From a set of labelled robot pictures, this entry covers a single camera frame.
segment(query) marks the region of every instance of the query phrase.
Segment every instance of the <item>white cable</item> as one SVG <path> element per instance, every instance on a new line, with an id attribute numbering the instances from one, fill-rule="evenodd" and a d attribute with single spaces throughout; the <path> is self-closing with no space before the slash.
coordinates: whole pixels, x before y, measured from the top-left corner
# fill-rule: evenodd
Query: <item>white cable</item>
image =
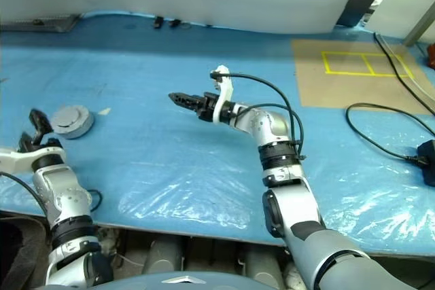
<path id="1" fill-rule="evenodd" d="M 427 93 L 421 86 L 420 84 L 418 84 L 415 79 L 412 78 L 412 76 L 409 75 L 408 69 L 406 69 L 406 67 L 403 65 L 403 62 L 401 60 L 399 60 L 397 58 L 397 55 L 393 52 L 393 50 L 389 47 L 388 43 L 386 42 L 386 40 L 383 38 L 382 35 L 378 35 L 381 38 L 382 43 L 384 44 L 384 46 L 388 49 L 389 53 L 391 54 L 392 57 L 394 57 L 394 59 L 396 59 L 396 61 L 398 61 L 400 63 L 400 65 L 402 66 L 403 70 L 406 72 L 406 74 L 408 75 L 409 79 L 414 83 L 414 85 L 421 91 L 421 93 L 423 93 L 424 95 L 426 95 L 428 98 L 430 98 L 432 101 L 435 102 L 435 98 L 430 95 L 429 93 Z"/>
<path id="2" fill-rule="evenodd" d="M 122 258 L 124 261 L 127 261 L 130 264 L 143 267 L 143 264 L 140 264 L 140 263 L 137 263 L 135 261 L 132 261 L 131 259 L 129 259 L 129 258 L 127 258 L 127 257 L 125 257 L 125 256 L 123 256 L 121 254 L 116 253 L 116 255 L 119 256 L 120 258 Z"/>

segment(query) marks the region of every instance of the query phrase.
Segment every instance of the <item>round gray puck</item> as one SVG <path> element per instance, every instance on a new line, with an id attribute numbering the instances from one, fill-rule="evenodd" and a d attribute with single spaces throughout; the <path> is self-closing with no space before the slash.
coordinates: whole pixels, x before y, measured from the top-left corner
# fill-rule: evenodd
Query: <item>round gray puck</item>
<path id="1" fill-rule="evenodd" d="M 66 139 L 75 139 L 92 127 L 94 117 L 82 105 L 73 105 L 57 111 L 50 123 L 56 134 Z"/>

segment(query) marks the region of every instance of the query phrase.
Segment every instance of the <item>power adapter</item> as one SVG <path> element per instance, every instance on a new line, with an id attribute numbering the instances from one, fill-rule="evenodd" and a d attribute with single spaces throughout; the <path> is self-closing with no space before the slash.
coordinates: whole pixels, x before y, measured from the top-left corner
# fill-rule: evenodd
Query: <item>power adapter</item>
<path id="1" fill-rule="evenodd" d="M 425 164 L 418 164 L 423 171 L 424 183 L 435 187 L 435 140 L 418 146 L 417 154 L 420 160 L 425 162 Z"/>

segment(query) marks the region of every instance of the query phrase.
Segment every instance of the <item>robotic arm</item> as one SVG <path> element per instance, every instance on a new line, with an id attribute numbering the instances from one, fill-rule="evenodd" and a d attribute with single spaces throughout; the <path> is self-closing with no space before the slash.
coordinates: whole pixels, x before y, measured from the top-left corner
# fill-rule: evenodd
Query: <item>robotic arm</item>
<path id="1" fill-rule="evenodd" d="M 82 288 L 113 280 L 90 218 L 90 194 L 65 164 L 66 155 L 59 140 L 41 143 L 44 135 L 52 132 L 45 114 L 33 109 L 29 119 L 36 129 L 35 136 L 23 132 L 18 151 L 0 148 L 0 171 L 33 173 L 52 239 L 46 284 Z"/>
<path id="2" fill-rule="evenodd" d="M 305 177 L 295 144 L 289 139 L 288 123 L 278 113 L 252 109 L 231 101 L 232 83 L 228 69 L 213 72 L 220 95 L 189 96 L 171 93 L 180 107 L 196 112 L 206 122 L 223 122 L 250 134 L 256 141 L 263 167 L 266 227 L 288 246 L 305 285 L 322 290 L 414 289 L 397 280 L 371 260 L 350 239 L 326 229 L 313 192 Z"/>

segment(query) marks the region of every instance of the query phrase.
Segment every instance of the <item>table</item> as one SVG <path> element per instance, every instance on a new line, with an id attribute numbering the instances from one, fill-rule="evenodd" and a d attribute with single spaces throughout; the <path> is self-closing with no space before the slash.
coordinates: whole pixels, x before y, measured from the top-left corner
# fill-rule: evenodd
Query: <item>table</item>
<path id="1" fill-rule="evenodd" d="M 32 107 L 52 115 L 64 105 L 85 105 L 95 113 L 93 128 L 61 141 L 83 187 L 104 194 L 92 214 L 97 223 L 283 244 L 264 226 L 255 143 L 225 125 L 199 121 L 167 96 L 213 92 L 209 72 L 226 65 L 267 78 L 288 95 L 304 122 L 304 169 L 329 228 L 370 253 L 435 253 L 435 189 L 423 184 L 417 167 L 359 139 L 342 109 L 300 106 L 292 36 L 151 26 L 147 18 L 108 15 L 82 20 L 66 34 L 2 33 L 0 144 L 15 147 L 23 130 L 32 131 Z M 297 37 L 372 41 L 370 33 L 341 28 Z M 426 73 L 434 83 L 433 72 Z M 261 84 L 233 84 L 235 101 L 280 101 Z M 353 116 L 398 151 L 414 154 L 430 139 L 396 113 Z M 422 119 L 434 125 L 432 117 Z M 21 177 L 31 183 L 30 175 Z M 24 189 L 3 178 L 0 209 L 41 214 Z"/>

